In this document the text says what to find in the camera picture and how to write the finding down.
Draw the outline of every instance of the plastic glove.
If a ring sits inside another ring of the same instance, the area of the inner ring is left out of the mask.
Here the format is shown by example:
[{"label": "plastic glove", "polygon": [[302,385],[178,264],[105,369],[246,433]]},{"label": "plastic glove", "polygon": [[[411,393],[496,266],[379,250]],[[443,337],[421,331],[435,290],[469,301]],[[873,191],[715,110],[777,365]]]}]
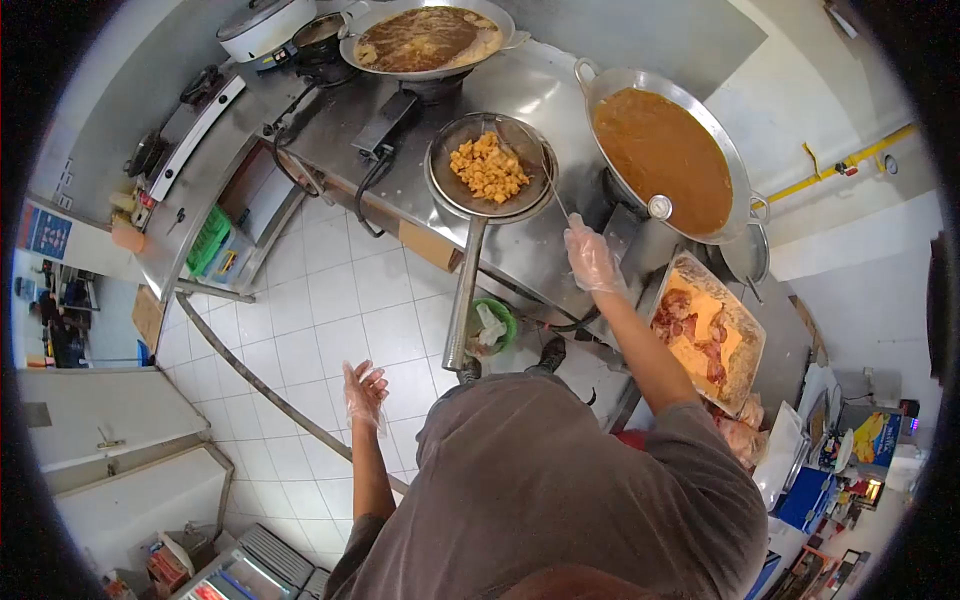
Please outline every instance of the plastic glove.
[{"label": "plastic glove", "polygon": [[360,421],[368,422],[378,429],[383,426],[380,405],[390,392],[387,391],[387,380],[383,378],[382,369],[367,372],[372,365],[371,361],[365,360],[354,369],[349,362],[344,361],[347,425]]},{"label": "plastic glove", "polygon": [[575,212],[570,214],[569,223],[570,228],[564,231],[564,242],[577,287],[585,292],[612,292],[626,296],[627,283],[604,236],[584,225],[583,218]]}]

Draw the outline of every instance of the mesh strainer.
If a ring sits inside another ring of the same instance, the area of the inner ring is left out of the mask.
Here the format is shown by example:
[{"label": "mesh strainer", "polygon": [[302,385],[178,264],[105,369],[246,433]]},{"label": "mesh strainer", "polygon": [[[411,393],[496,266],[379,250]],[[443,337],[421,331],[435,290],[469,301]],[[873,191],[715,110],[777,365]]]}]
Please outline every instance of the mesh strainer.
[{"label": "mesh strainer", "polygon": [[[450,153],[485,132],[496,132],[501,147],[516,155],[523,172],[530,178],[530,183],[521,185],[519,193],[502,204],[473,198],[473,192],[450,169]],[[547,141],[523,121],[495,112],[472,112],[451,121],[437,133],[426,149],[423,170],[437,202],[450,212],[470,219],[464,264],[453,298],[444,348],[444,369],[459,371],[464,364],[467,316],[487,223],[514,223],[540,212],[554,195],[550,181],[557,177],[557,157]]]}]

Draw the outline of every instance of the door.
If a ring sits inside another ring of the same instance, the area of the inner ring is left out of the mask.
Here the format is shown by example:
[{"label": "door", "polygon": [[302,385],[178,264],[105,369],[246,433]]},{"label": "door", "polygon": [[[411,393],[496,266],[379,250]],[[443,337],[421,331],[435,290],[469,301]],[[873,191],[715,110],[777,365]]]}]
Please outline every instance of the door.
[{"label": "door", "polygon": [[168,442],[206,420],[153,367],[17,372],[32,402],[30,438],[43,472]]}]

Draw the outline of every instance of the yellow gas pipe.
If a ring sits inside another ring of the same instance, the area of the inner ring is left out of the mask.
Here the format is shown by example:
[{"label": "yellow gas pipe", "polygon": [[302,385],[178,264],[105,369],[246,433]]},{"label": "yellow gas pipe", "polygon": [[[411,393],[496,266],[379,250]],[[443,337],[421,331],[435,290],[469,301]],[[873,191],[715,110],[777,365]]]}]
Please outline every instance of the yellow gas pipe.
[{"label": "yellow gas pipe", "polygon": [[[789,187],[784,187],[781,191],[769,196],[767,198],[767,202],[774,203],[777,200],[784,198],[786,196],[789,196],[790,194],[793,194],[795,192],[799,192],[805,187],[809,187],[810,185],[813,185],[818,181],[823,181],[830,176],[838,175],[840,171],[837,171],[836,164],[840,162],[842,162],[847,168],[855,167],[857,164],[860,163],[861,160],[866,160],[867,158],[876,155],[878,152],[884,150],[889,146],[892,146],[893,144],[896,144],[897,142],[904,139],[907,135],[910,135],[916,130],[917,130],[917,126],[915,126],[913,123],[908,123],[907,125],[904,125],[903,127],[896,130],[895,132],[887,135],[886,137],[878,141],[873,146],[867,146],[863,150],[854,152],[853,154],[847,156],[843,160],[839,160],[837,163],[833,163],[832,165],[830,165],[829,168],[824,169],[823,171],[820,170],[820,165],[817,163],[816,155],[813,154],[813,152],[809,149],[809,147],[805,143],[804,150],[806,151],[807,154],[810,155],[810,158],[813,160],[813,175],[811,175],[810,177],[806,178],[803,181],[798,181],[797,183],[794,183]],[[879,160],[876,162],[876,164],[879,167],[881,172],[886,170],[886,165],[884,165]],[[763,206],[763,204],[755,203],[753,208],[758,209],[761,206]]]}]

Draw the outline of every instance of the black boot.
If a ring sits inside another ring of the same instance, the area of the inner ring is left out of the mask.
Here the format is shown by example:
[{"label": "black boot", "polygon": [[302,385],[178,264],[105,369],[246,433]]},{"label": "black boot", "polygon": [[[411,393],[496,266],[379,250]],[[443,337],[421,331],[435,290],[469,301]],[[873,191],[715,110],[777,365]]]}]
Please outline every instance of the black boot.
[{"label": "black boot", "polygon": [[558,335],[543,346],[543,352],[540,353],[540,362],[537,366],[555,372],[565,358],[566,340]]},{"label": "black boot", "polygon": [[480,361],[478,361],[476,357],[465,356],[463,369],[457,371],[457,381],[460,383],[469,383],[470,381],[476,381],[481,375]]}]

